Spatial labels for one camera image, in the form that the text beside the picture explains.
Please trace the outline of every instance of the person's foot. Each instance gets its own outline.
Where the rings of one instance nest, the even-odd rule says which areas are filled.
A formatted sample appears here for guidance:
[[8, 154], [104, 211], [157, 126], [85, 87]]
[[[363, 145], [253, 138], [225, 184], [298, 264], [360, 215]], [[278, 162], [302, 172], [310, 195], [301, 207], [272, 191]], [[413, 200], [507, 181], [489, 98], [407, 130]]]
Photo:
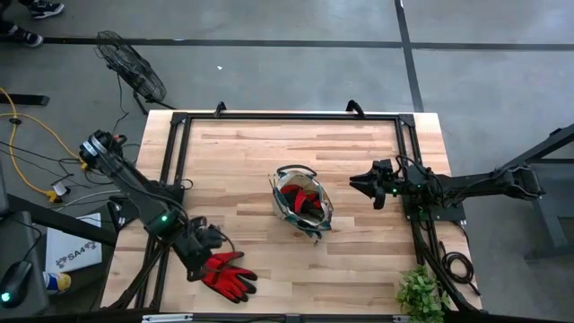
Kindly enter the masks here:
[[52, 4], [45, 0], [38, 0], [28, 7], [33, 19], [40, 20], [49, 16], [61, 14], [64, 10], [63, 4]]
[[40, 46], [42, 42], [44, 42], [44, 38], [38, 34], [26, 31], [20, 27], [14, 28], [16, 28], [16, 30], [12, 31], [8, 37], [15, 40], [16, 42], [33, 48]]

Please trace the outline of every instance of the computer mouse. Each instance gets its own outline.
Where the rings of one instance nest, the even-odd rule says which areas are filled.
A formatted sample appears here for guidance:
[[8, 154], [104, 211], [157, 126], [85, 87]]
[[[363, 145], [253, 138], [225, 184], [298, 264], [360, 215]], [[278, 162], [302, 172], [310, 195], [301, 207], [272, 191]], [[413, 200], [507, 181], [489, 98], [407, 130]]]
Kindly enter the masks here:
[[5, 308], [13, 308], [22, 303], [28, 291], [28, 282], [32, 273], [32, 263], [19, 261], [13, 263], [2, 281], [0, 281], [0, 304]]

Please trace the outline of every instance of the red work glove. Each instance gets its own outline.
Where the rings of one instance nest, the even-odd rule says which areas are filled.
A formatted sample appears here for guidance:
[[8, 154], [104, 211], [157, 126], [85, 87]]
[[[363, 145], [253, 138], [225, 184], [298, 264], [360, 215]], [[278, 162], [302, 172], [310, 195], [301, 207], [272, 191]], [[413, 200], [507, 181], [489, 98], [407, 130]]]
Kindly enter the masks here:
[[254, 294], [257, 289], [243, 278], [256, 281], [257, 275], [247, 269], [229, 266], [228, 262], [241, 258], [243, 252], [228, 252], [212, 255], [207, 263], [207, 275], [201, 281], [234, 303], [248, 301], [248, 294]]

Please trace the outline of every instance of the potted plant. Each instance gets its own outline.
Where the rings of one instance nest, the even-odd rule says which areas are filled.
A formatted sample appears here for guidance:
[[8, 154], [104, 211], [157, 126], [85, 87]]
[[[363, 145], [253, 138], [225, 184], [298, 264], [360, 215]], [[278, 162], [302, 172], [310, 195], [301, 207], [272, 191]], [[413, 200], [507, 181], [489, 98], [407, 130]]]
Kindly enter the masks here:
[[442, 323], [445, 313], [442, 304], [447, 307], [450, 299], [446, 292], [439, 295], [437, 281], [429, 277], [426, 266], [417, 266], [403, 276], [404, 283], [396, 301], [401, 304], [401, 311], [409, 316], [411, 323]]

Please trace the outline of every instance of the butcher block tabletop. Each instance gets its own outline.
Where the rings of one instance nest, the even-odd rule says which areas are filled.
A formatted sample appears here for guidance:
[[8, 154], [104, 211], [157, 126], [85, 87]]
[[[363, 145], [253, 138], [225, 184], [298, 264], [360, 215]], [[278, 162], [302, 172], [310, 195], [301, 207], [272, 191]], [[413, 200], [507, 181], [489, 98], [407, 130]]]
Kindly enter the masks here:
[[[159, 179], [173, 111], [152, 110], [137, 169]], [[414, 114], [423, 164], [449, 174], [448, 158], [434, 113]], [[176, 168], [178, 130], [170, 180]], [[408, 135], [405, 136], [409, 147]], [[191, 179], [184, 207], [221, 226], [245, 257], [234, 265], [254, 271], [257, 293], [234, 304], [201, 282], [190, 283], [173, 251], [161, 301], [163, 312], [398, 314], [395, 301], [402, 273], [416, 266], [413, 235], [400, 197], [387, 196], [382, 210], [349, 186], [373, 160], [398, 155], [395, 126], [388, 121], [194, 120], [184, 179]], [[318, 173], [335, 207], [333, 230], [319, 243], [273, 213], [269, 176], [277, 168], [303, 164]], [[470, 257], [466, 239], [452, 223], [437, 223], [447, 251]], [[139, 221], [118, 236], [102, 306], [127, 288], [142, 266], [147, 234]], [[214, 252], [228, 252], [230, 246]], [[152, 298], [157, 273], [148, 284]], [[458, 289], [477, 308], [467, 285]]]

